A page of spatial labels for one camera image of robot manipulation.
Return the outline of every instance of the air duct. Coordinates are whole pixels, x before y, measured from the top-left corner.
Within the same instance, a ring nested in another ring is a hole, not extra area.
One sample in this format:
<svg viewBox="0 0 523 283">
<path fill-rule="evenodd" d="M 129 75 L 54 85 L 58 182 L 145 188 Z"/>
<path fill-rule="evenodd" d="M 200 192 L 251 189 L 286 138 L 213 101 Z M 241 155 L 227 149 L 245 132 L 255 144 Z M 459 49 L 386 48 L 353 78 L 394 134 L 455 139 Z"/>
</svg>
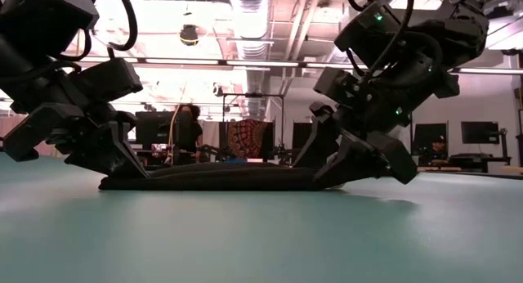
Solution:
<svg viewBox="0 0 523 283">
<path fill-rule="evenodd" d="M 384 2 L 387 2 L 389 4 L 393 3 L 395 0 L 382 0 Z M 340 20 L 340 31 L 342 31 L 343 28 L 348 25 L 348 23 L 358 15 L 358 11 L 350 8 L 348 14 L 345 14 L 343 18 Z M 324 62 L 326 63 L 346 63 L 348 62 L 348 58 L 346 56 L 345 52 L 341 52 L 336 46 L 333 47 L 333 50 L 326 56 L 324 59 Z"/>
<path fill-rule="evenodd" d="M 237 42 L 241 60 L 264 61 L 269 54 L 269 44 L 262 39 L 269 32 L 270 0 L 230 0 L 234 12 L 235 35 L 243 41 Z M 245 71 L 244 92 L 269 92 L 266 76 L 260 70 Z M 265 115 L 266 99 L 246 100 L 250 117 Z"/>
</svg>

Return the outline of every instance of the desk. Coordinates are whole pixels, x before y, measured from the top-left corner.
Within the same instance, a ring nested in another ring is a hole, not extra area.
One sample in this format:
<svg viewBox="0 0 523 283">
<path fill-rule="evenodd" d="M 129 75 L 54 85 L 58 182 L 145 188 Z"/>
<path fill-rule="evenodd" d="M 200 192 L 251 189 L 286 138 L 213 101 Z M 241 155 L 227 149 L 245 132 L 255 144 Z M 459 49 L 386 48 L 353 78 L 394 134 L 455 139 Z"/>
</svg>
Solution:
<svg viewBox="0 0 523 283">
<path fill-rule="evenodd" d="M 448 163 L 462 168 L 462 171 L 477 172 L 477 173 L 488 173 L 489 163 L 504 162 L 510 165 L 511 158 L 507 157 L 481 157 L 480 155 L 452 155 L 449 158 Z"/>
<path fill-rule="evenodd" d="M 125 192 L 0 155 L 6 283 L 520 282 L 523 183 L 422 173 L 323 192 Z"/>
<path fill-rule="evenodd" d="M 461 172 L 461 168 L 457 167 L 418 167 L 419 172 Z"/>
</svg>

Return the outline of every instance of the metal frame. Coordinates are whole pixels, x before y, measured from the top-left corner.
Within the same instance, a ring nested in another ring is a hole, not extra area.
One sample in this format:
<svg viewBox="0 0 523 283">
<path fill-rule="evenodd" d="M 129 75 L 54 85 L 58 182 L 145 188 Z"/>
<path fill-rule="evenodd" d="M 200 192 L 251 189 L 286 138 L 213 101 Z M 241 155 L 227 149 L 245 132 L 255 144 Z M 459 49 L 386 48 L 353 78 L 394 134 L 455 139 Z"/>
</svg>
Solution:
<svg viewBox="0 0 523 283">
<path fill-rule="evenodd" d="M 100 62 L 107 61 L 109 57 L 87 57 L 79 64 L 82 67 L 97 65 Z M 183 69 L 202 69 L 213 68 L 216 70 L 234 70 L 236 67 L 275 67 L 290 69 L 317 69 L 336 68 L 340 70 L 353 70 L 354 67 L 347 63 L 321 63 L 321 62 L 304 62 L 304 61 L 243 61 L 243 60 L 226 60 L 226 59 L 186 59 L 186 58 L 125 58 L 126 61 L 135 67 L 144 68 L 176 68 Z M 368 69 L 366 65 L 358 65 L 362 70 Z M 496 75 L 523 75 L 523 69 L 502 69 L 490 67 L 473 67 L 473 68 L 454 68 L 449 71 L 452 74 L 496 74 Z"/>
<path fill-rule="evenodd" d="M 222 102 L 221 102 L 221 121 L 224 123 L 226 121 L 226 97 L 227 96 L 236 96 L 236 97 L 246 97 L 246 98 L 249 98 L 250 94 L 244 94 L 244 93 L 223 93 L 223 96 L 222 96 Z M 265 97 L 265 98 L 271 98 L 271 97 L 278 97 L 280 100 L 281 100 L 281 131 L 280 131 L 280 134 L 281 134 L 281 138 L 282 138 L 282 141 L 283 141 L 283 138 L 284 138 L 284 116 L 285 116 L 285 99 L 284 99 L 284 95 L 277 95 L 277 94 L 255 94 L 254 96 L 251 96 L 251 97 Z"/>
</svg>

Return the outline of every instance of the patterned tapestry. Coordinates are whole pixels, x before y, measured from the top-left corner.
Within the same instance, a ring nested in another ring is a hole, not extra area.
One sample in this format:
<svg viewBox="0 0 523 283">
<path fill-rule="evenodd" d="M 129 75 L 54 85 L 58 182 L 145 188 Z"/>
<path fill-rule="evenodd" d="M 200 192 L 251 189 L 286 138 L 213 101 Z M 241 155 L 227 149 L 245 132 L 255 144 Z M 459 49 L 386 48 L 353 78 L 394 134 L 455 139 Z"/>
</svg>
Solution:
<svg viewBox="0 0 523 283">
<path fill-rule="evenodd" d="M 227 133 L 229 148 L 237 158 L 259 158 L 266 127 L 266 122 L 254 119 L 229 123 Z"/>
</svg>

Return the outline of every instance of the ceiling light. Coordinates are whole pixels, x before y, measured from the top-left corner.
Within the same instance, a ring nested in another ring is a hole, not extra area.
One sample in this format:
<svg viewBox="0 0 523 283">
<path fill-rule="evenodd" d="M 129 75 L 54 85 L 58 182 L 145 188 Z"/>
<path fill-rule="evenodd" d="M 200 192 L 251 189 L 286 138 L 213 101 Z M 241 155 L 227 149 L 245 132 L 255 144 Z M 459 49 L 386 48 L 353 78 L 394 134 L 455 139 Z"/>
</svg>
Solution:
<svg viewBox="0 0 523 283">
<path fill-rule="evenodd" d="M 218 65 L 218 60 L 211 59 L 158 59 L 147 58 L 147 63 L 153 64 L 178 64 L 178 65 Z"/>
<path fill-rule="evenodd" d="M 196 25 L 183 25 L 180 32 L 180 41 L 186 46 L 196 46 L 199 43 Z"/>
<path fill-rule="evenodd" d="M 358 65 L 362 70 L 367 69 L 367 65 Z M 346 70 L 346 64 L 337 64 L 337 63 L 315 63 L 315 62 L 308 62 L 307 68 L 316 68 L 316 69 L 323 69 L 325 67 L 331 67 L 336 69 L 342 69 Z"/>
<path fill-rule="evenodd" d="M 82 61 L 80 62 L 106 62 L 109 60 L 109 57 L 92 57 L 92 56 L 89 56 L 89 57 L 85 57 L 82 59 Z M 125 61 L 129 62 L 129 63 L 137 63 L 138 62 L 138 59 L 136 58 L 125 58 Z"/>
<path fill-rule="evenodd" d="M 414 10 L 437 10 L 441 0 L 414 0 Z M 407 0 L 395 0 L 391 3 L 392 9 L 406 9 Z"/>
<path fill-rule="evenodd" d="M 286 61 L 227 61 L 231 66 L 269 66 L 269 67 L 298 67 L 297 62 Z"/>
<path fill-rule="evenodd" d="M 248 39 L 248 38 L 226 38 L 227 42 L 233 43 L 260 43 L 260 44 L 274 44 L 275 40 L 271 39 Z"/>
<path fill-rule="evenodd" d="M 233 70 L 270 71 L 270 67 L 235 66 L 233 67 Z"/>
<path fill-rule="evenodd" d="M 495 69 L 495 68 L 460 68 L 454 69 L 452 73 L 458 74 L 505 74 L 505 75 L 522 75 L 523 70 Z"/>
</svg>

